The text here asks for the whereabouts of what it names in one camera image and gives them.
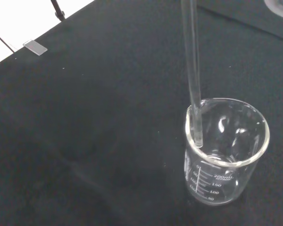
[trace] measurement markings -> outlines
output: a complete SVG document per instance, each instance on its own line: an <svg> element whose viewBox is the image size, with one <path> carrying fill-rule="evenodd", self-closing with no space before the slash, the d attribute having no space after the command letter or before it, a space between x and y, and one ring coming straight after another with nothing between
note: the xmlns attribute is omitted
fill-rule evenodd
<svg viewBox="0 0 283 226"><path fill-rule="evenodd" d="M207 199L207 197L203 196L202 194L197 193L198 195L200 195L201 197Z"/></svg>
<svg viewBox="0 0 283 226"><path fill-rule="evenodd" d="M201 171L202 173L205 173L205 174L207 174L208 176L213 176L213 175L210 175L209 173L207 173L207 172L205 172L205 171Z"/></svg>
<svg viewBox="0 0 283 226"><path fill-rule="evenodd" d="M203 191L201 191L201 190L199 190L199 189L198 189L198 191L197 191L197 192L198 192L198 193L200 192L200 193L204 194L204 192L203 192Z"/></svg>
<svg viewBox="0 0 283 226"><path fill-rule="evenodd" d="M204 187L206 187L206 186L207 186L206 184L203 184L203 183L201 183L201 182L199 182L199 184L200 184L200 185L202 185L202 186L204 186Z"/></svg>
<svg viewBox="0 0 283 226"><path fill-rule="evenodd" d="M209 166L211 166L211 167L215 167L215 168L217 168L217 169L221 169L221 167L214 166L213 164L210 164L210 163L208 163L208 162L206 162L206 161L201 161L201 162L204 163L204 164L207 164L207 165L209 165Z"/></svg>
<svg viewBox="0 0 283 226"><path fill-rule="evenodd" d="M200 188L201 190L205 191L205 192L208 192L208 190L206 190L206 189L204 189L204 188L202 188L202 187L200 187L200 186L199 186L199 188Z"/></svg>
<svg viewBox="0 0 283 226"><path fill-rule="evenodd" d="M207 179L207 177L205 177L204 175L200 174L200 176L202 176L203 178Z"/></svg>
<svg viewBox="0 0 283 226"><path fill-rule="evenodd" d="M201 178L199 178L199 180L201 180L202 182L204 182L204 183L206 183L206 184L208 184L208 185L211 185L209 182L206 182L205 180L203 180L203 179L201 179Z"/></svg>
<svg viewBox="0 0 283 226"><path fill-rule="evenodd" d="M197 193L197 188L198 188L200 170L201 170L201 167L199 167L199 171L198 171L198 177L197 177L197 183L196 183L196 193Z"/></svg>

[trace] black cable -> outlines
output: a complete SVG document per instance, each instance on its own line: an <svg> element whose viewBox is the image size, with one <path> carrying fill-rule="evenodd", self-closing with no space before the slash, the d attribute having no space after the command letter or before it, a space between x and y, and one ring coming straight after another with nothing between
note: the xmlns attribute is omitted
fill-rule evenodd
<svg viewBox="0 0 283 226"><path fill-rule="evenodd" d="M3 41L2 38L0 38L0 40L4 43L4 45L6 45L6 46L10 49L10 51L12 51L12 52L14 53L14 51L11 49L11 47L9 47L9 46L5 43L5 41Z"/></svg>
<svg viewBox="0 0 283 226"><path fill-rule="evenodd" d="M51 0L51 3L53 5L53 7L56 10L56 17L60 20L63 21L65 20L65 13L63 11L61 11L60 6L58 6L58 2L57 0Z"/></svg>

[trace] beaker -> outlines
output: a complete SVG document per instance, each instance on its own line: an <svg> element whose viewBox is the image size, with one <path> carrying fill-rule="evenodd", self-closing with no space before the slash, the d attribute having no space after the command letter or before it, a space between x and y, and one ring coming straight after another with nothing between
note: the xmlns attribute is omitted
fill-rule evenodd
<svg viewBox="0 0 283 226"><path fill-rule="evenodd" d="M239 197L269 143L269 128L253 106L235 99L200 103L203 146L193 141L191 106L187 110L184 171L188 190L208 205Z"/></svg>

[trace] black table surface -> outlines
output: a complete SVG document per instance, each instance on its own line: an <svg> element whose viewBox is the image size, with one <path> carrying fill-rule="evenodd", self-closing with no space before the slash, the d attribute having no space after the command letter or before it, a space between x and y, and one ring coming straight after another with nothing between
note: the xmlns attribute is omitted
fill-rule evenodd
<svg viewBox="0 0 283 226"><path fill-rule="evenodd" d="M198 0L198 4L214 13L283 38L283 17L269 10L264 0Z"/></svg>
<svg viewBox="0 0 283 226"><path fill-rule="evenodd" d="M283 226L283 40L199 10L202 98L266 117L232 204L188 197L180 2L96 0L0 63L0 226Z"/></svg>

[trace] stirring rod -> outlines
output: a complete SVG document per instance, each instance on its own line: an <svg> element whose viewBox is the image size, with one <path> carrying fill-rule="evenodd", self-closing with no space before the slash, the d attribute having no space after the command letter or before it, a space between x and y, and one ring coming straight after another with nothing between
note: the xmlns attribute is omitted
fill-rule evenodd
<svg viewBox="0 0 283 226"><path fill-rule="evenodd" d="M187 61L193 138L197 147L202 147L202 118L200 109L200 72L196 0L182 0L183 33Z"/></svg>

